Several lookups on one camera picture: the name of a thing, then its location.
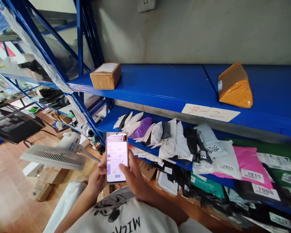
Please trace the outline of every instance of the orange padded mailer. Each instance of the orange padded mailer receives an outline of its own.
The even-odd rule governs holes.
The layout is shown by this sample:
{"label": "orange padded mailer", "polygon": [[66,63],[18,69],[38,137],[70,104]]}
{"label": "orange padded mailer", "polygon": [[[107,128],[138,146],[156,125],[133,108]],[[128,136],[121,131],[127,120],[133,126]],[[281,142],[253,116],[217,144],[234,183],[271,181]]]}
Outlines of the orange padded mailer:
{"label": "orange padded mailer", "polygon": [[253,105],[248,76],[240,63],[233,64],[218,78],[219,101],[243,108]]}

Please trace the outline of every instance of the hand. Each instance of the hand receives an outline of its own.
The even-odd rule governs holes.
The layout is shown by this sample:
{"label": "hand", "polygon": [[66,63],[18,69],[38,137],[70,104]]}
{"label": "hand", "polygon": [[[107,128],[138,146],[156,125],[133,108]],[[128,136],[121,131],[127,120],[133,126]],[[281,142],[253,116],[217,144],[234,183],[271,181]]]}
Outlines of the hand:
{"label": "hand", "polygon": [[93,171],[88,179],[88,185],[86,189],[91,192],[94,196],[98,196],[106,186],[106,154],[101,158],[100,164]]}
{"label": "hand", "polygon": [[143,199],[143,197],[148,194],[148,191],[151,188],[143,179],[140,167],[131,150],[128,150],[128,163],[129,168],[122,163],[120,163],[119,167],[124,173],[126,183],[132,193],[135,194],[137,197]]}

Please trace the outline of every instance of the smartphone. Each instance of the smartphone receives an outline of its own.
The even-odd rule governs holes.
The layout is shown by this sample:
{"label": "smartphone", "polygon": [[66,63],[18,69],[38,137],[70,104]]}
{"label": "smartphone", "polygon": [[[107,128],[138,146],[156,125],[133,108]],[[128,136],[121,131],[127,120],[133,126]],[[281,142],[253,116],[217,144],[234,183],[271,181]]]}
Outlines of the smartphone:
{"label": "smartphone", "polygon": [[125,133],[117,133],[107,136],[106,154],[106,168],[108,170],[106,183],[116,184],[126,182],[126,178],[120,170],[119,164],[122,163],[128,166],[127,135]]}

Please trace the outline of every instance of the fan grille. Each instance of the fan grille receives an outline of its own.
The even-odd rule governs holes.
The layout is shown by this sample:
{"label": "fan grille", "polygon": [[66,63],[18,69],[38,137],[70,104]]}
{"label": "fan grille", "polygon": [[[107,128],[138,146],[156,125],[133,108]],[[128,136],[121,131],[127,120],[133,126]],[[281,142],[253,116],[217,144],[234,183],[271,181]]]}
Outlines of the fan grille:
{"label": "fan grille", "polygon": [[86,157],[84,156],[44,145],[32,145],[20,158],[74,170],[82,170],[86,163]]}

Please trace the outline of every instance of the white t-shirt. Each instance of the white t-shirt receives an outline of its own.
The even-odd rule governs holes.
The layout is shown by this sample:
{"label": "white t-shirt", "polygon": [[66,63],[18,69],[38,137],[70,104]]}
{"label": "white t-shirt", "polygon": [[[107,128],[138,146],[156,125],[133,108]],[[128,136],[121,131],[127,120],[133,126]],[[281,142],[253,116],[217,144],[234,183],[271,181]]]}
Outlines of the white t-shirt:
{"label": "white t-shirt", "polygon": [[67,233],[211,233],[200,223],[188,219],[179,227],[156,208],[137,200],[128,186],[114,191],[80,217]]}

